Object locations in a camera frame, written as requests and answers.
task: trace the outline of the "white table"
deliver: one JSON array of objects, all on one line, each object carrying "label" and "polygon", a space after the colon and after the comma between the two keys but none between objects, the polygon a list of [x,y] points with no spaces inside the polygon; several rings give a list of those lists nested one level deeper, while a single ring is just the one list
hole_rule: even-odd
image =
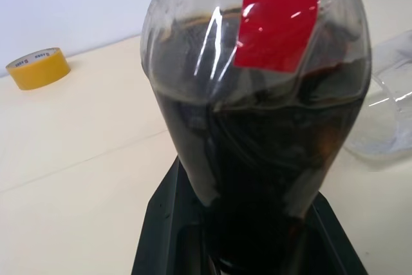
[{"label": "white table", "polygon": [[[365,0],[374,43],[412,28],[409,0]],[[0,274],[130,274],[146,205],[176,151],[139,38],[69,59],[36,91],[0,79]],[[372,275],[412,270],[412,158],[345,150],[322,192]]]}]

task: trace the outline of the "black stand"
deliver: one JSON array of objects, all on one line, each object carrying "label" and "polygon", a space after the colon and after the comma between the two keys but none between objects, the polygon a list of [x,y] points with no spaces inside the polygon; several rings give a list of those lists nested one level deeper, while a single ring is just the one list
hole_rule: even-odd
[{"label": "black stand", "polygon": [[[326,198],[306,220],[304,275],[367,275]],[[132,275],[220,275],[205,253],[197,197],[176,159],[147,206]]]}]

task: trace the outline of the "yellow tape roll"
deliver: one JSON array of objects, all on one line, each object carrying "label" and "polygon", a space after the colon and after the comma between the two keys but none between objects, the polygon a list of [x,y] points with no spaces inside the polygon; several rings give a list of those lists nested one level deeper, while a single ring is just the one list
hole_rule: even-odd
[{"label": "yellow tape roll", "polygon": [[60,48],[48,48],[21,57],[6,66],[21,90],[49,85],[70,72]]}]

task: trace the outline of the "red label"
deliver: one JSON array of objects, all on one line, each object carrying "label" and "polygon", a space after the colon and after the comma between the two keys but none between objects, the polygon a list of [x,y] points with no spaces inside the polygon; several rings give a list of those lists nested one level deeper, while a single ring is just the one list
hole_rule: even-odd
[{"label": "red label", "polygon": [[295,72],[317,19],[318,0],[243,0],[234,64]]}]

